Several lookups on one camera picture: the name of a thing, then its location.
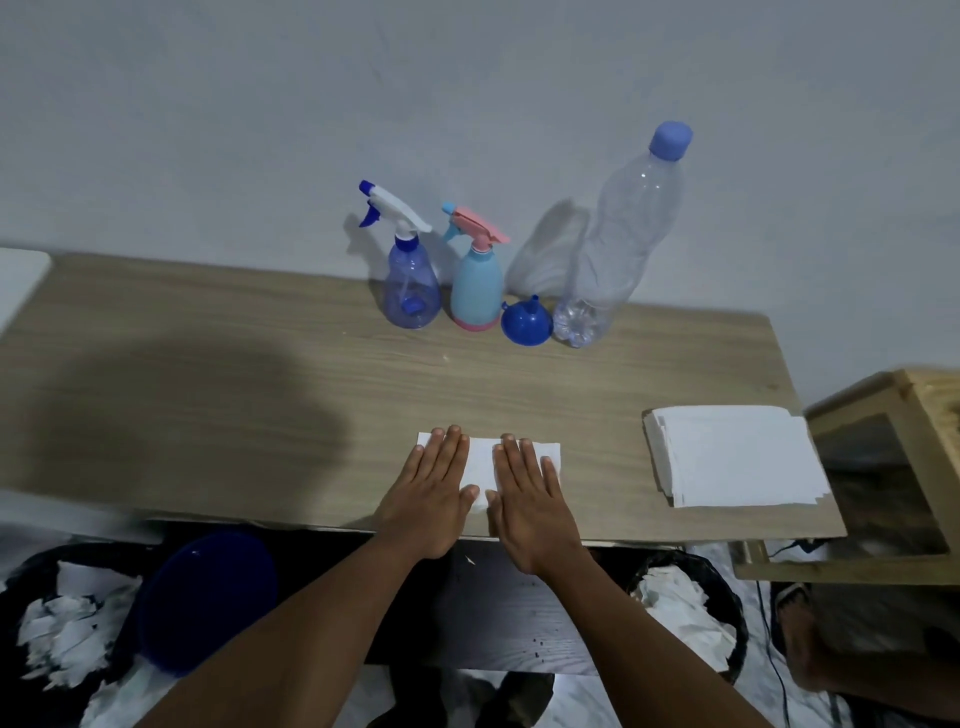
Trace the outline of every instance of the wooden table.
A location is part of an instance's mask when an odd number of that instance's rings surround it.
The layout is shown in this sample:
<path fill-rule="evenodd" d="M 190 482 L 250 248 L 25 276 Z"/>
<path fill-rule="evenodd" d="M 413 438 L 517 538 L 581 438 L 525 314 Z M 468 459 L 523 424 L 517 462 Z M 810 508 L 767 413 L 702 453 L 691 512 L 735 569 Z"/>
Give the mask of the wooden table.
<path fill-rule="evenodd" d="M 641 414 L 799 403 L 762 316 L 628 305 L 585 350 L 445 316 L 396 328 L 365 282 L 70 255 L 0 340 L 0 483 L 154 514 L 365 528 L 417 432 L 563 446 L 585 540 L 837 536 L 817 505 L 678 508 Z M 471 516 L 468 535 L 486 535 Z"/>

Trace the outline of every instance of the blue funnel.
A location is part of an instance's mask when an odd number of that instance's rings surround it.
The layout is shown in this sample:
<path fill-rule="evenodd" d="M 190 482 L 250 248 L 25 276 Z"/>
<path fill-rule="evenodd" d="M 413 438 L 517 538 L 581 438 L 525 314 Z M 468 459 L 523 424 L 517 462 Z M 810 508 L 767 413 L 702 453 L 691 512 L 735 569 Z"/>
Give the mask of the blue funnel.
<path fill-rule="evenodd" d="M 500 327 L 515 344 L 521 347 L 536 347 L 553 333 L 553 317 L 540 303 L 540 296 L 531 296 L 528 301 L 513 305 L 503 304 Z"/>

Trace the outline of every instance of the stack of paper napkins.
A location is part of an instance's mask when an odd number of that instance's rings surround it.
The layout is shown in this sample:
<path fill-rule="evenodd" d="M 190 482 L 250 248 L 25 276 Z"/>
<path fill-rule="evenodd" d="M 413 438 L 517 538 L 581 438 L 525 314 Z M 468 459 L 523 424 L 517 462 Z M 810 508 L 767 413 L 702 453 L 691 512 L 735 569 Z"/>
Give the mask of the stack of paper napkins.
<path fill-rule="evenodd" d="M 830 492 L 806 420 L 781 407 L 664 407 L 643 425 L 674 507 L 815 503 Z"/>

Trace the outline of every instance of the finger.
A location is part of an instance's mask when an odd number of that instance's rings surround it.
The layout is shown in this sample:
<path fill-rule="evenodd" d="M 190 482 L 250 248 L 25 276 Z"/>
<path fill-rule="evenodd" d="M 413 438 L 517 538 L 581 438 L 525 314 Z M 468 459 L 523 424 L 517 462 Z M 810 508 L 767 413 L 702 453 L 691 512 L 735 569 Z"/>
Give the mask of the finger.
<path fill-rule="evenodd" d="M 467 522 L 467 514 L 470 512 L 470 506 L 480 496 L 479 485 L 468 485 L 460 491 L 460 531 L 464 530 L 464 523 Z"/>
<path fill-rule="evenodd" d="M 527 474 L 523 457 L 520 455 L 520 448 L 516 446 L 516 438 L 513 435 L 503 436 L 503 449 L 507 453 L 507 462 L 510 463 L 510 470 L 514 474 L 517 488 L 521 492 L 531 490 L 533 483 L 530 482 L 530 475 Z"/>
<path fill-rule="evenodd" d="M 415 445 L 410 454 L 407 455 L 407 461 L 403 463 L 403 467 L 400 469 L 400 475 L 396 477 L 396 482 L 394 487 L 397 485 L 402 485 L 403 483 L 409 483 L 414 479 L 414 476 L 417 474 L 417 467 L 420 464 L 420 459 L 423 457 L 423 445 Z"/>
<path fill-rule="evenodd" d="M 501 538 L 503 529 L 503 498 L 496 491 L 487 491 L 487 524 L 490 535 L 495 539 Z"/>
<path fill-rule="evenodd" d="M 437 454 L 437 462 L 433 465 L 433 474 L 438 481 L 446 477 L 446 471 L 449 469 L 450 463 L 453 461 L 453 455 L 456 453 L 458 447 L 460 447 L 460 427 L 451 425 L 446 431 L 444 443 L 440 446 L 440 452 Z"/>
<path fill-rule="evenodd" d="M 460 487 L 460 481 L 464 479 L 464 470 L 467 469 L 467 458 L 470 455 L 470 438 L 467 435 L 460 436 L 460 442 L 457 443 L 457 450 L 453 453 L 453 460 L 450 461 L 446 469 L 444 483 L 449 483 L 454 488 Z"/>
<path fill-rule="evenodd" d="M 560 490 L 560 479 L 557 477 L 557 469 L 553 465 L 553 460 L 544 455 L 541 463 L 543 464 L 543 482 L 546 485 L 546 492 L 551 497 L 563 500 L 564 494 Z"/>
<path fill-rule="evenodd" d="M 420 459 L 420 465 L 417 467 L 417 477 L 425 478 L 433 470 L 433 464 L 437 462 L 437 453 L 440 452 L 440 445 L 444 441 L 444 431 L 435 427 L 430 432 L 430 439 L 426 442 L 423 449 L 423 457 Z"/>
<path fill-rule="evenodd" d="M 534 444 L 525 438 L 520 440 L 520 454 L 523 455 L 523 465 L 526 467 L 530 483 L 537 490 L 545 491 L 546 486 L 543 485 L 543 475 L 540 472 L 540 464 L 537 462 Z"/>
<path fill-rule="evenodd" d="M 510 498 L 519 493 L 520 489 L 516 485 L 514 471 L 511 470 L 510 461 L 507 459 L 507 451 L 502 445 L 493 446 L 493 472 L 496 474 L 500 495 Z"/>

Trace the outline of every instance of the hand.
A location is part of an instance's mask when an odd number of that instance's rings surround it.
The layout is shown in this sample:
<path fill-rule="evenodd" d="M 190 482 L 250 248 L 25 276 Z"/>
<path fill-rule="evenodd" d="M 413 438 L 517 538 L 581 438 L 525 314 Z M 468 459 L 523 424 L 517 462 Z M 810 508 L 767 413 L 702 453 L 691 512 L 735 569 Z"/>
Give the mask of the hand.
<path fill-rule="evenodd" d="M 377 534 L 396 540 L 420 559 L 438 559 L 464 532 L 470 506 L 480 488 L 460 490 L 470 439 L 460 427 L 433 430 L 426 447 L 410 451 L 393 487 L 380 501 L 373 518 Z"/>
<path fill-rule="evenodd" d="M 586 553 L 550 458 L 541 473 L 533 443 L 521 440 L 518 449 L 514 436 L 504 435 L 493 448 L 493 467 L 500 490 L 487 491 L 491 536 L 518 569 L 543 577 L 571 553 Z"/>

